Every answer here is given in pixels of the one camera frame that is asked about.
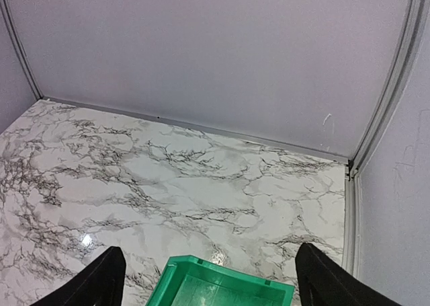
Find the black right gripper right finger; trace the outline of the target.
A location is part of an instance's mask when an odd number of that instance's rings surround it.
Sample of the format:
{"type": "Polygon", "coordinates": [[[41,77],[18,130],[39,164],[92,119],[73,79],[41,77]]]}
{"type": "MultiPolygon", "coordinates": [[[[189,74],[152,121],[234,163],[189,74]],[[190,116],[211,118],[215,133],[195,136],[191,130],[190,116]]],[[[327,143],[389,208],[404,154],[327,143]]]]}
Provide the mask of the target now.
{"type": "Polygon", "coordinates": [[[302,305],[397,305],[358,281],[311,243],[303,243],[295,257],[302,305]]]}

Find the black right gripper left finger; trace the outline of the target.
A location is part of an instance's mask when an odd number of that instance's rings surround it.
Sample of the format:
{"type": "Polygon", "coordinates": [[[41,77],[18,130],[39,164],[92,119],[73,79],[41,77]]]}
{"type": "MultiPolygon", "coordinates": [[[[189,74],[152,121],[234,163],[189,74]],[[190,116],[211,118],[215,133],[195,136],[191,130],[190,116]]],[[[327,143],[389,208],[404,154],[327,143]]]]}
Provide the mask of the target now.
{"type": "Polygon", "coordinates": [[[111,246],[66,284],[35,305],[121,305],[126,261],[120,247],[111,246]]]}

